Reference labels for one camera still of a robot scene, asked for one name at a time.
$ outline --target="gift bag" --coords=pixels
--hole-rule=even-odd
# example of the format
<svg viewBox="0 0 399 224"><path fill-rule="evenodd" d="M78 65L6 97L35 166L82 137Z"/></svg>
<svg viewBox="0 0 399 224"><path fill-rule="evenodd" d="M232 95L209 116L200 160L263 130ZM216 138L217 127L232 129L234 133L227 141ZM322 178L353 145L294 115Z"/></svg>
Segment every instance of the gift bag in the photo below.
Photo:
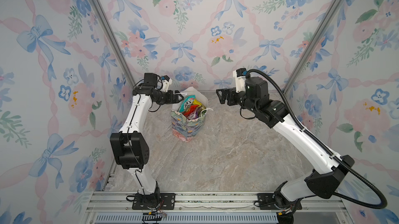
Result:
<svg viewBox="0 0 399 224"><path fill-rule="evenodd" d="M182 91L182 96L186 99L188 96L195 95L196 100L201 102L205 108L208 107L208 99L194 87L189 87ZM184 101L172 105L172 132L180 140L188 143L198 133L205 123L207 110L198 115L198 118L188 120L182 112L179 112L180 106Z"/></svg>

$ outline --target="floral wallpaper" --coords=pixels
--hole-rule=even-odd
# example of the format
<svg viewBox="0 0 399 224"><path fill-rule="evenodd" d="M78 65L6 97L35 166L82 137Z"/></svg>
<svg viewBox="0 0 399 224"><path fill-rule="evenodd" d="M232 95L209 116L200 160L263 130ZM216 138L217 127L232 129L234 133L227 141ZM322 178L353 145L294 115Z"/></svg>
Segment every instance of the floral wallpaper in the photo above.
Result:
<svg viewBox="0 0 399 224"><path fill-rule="evenodd" d="M88 0L2 0L0 223L79 223L131 90Z"/></svg>
<svg viewBox="0 0 399 224"><path fill-rule="evenodd" d="M299 120L386 196L382 210L344 201L357 224L399 223L399 0L345 0L293 87ZM353 176L339 187L379 203Z"/></svg>
<svg viewBox="0 0 399 224"><path fill-rule="evenodd" d="M258 68L284 86L331 0L99 0L136 81L168 75L174 89L234 87ZM325 42L333 41L328 37ZM320 55L330 56L323 50Z"/></svg>

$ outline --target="red snack package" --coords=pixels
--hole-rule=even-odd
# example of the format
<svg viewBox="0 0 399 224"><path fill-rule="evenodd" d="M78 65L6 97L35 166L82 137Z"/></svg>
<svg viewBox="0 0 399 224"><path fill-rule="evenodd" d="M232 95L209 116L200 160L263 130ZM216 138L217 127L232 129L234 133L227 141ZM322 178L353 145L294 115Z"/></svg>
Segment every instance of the red snack package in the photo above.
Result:
<svg viewBox="0 0 399 224"><path fill-rule="evenodd" d="M183 115L187 118L188 115L190 115L190 113L192 113L193 111L195 111L197 109L197 107L199 107L199 105L191 105L190 108L187 109L187 111L183 113Z"/></svg>

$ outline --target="black mounting plate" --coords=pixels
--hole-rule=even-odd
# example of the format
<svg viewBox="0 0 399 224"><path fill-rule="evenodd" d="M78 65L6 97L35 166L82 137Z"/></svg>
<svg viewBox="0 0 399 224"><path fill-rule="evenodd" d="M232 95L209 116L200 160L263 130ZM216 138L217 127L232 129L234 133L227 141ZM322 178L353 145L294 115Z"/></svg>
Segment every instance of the black mounting plate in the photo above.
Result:
<svg viewBox="0 0 399 224"><path fill-rule="evenodd" d="M279 208L277 208L276 206L275 206L275 204L270 204L270 205L265 205L267 202L274 202L274 198L273 198L273 195L274 195L274 193L258 193L258 194L256 194L257 195L257 197L258 197L258 201L259 201L259 204L260 204L260 209L261 210L282 210L282 209L279 209ZM298 207L297 207L297 210L301 210L302 209L302 205L301 205L301 203L299 202L299 205L298 205Z"/></svg>
<svg viewBox="0 0 399 224"><path fill-rule="evenodd" d="M161 193L160 202L162 203L162 205L160 206L160 210L173 210L175 204L175 196L176 196L175 193ZM150 210L154 209L154 204L133 200L132 209Z"/></svg>

